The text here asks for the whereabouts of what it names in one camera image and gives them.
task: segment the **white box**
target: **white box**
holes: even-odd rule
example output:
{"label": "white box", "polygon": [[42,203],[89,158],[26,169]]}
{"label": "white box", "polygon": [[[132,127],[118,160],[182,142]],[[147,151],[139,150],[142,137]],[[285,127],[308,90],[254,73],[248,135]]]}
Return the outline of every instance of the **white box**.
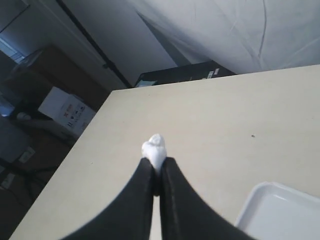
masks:
{"label": "white box", "polygon": [[56,124],[67,130],[67,133],[76,138],[84,132],[96,115],[95,111],[76,96],[57,87],[52,88],[38,111],[51,118]]}

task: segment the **white tray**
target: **white tray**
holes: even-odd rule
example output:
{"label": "white tray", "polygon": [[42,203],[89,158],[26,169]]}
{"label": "white tray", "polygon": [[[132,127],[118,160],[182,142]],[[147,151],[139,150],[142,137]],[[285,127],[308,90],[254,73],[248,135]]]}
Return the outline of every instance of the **white tray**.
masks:
{"label": "white tray", "polygon": [[320,240],[320,199],[279,183],[260,183],[235,225],[257,240]]}

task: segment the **beige tabletop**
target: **beige tabletop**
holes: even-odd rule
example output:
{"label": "beige tabletop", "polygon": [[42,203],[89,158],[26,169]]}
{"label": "beige tabletop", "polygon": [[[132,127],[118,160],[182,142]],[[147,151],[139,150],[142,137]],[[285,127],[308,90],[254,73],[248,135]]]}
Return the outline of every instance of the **beige tabletop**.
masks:
{"label": "beige tabletop", "polygon": [[[320,65],[113,91],[11,239],[60,239],[94,218],[155,133],[232,223],[261,182],[320,197]],[[158,199],[151,239],[161,239]]]}

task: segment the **white sheet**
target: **white sheet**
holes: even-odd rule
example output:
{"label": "white sheet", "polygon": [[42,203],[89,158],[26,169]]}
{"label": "white sheet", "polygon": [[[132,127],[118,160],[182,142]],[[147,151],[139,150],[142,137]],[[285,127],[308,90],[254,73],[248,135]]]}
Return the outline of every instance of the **white sheet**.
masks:
{"label": "white sheet", "polygon": [[128,0],[192,62],[238,74],[320,64],[318,0]]}

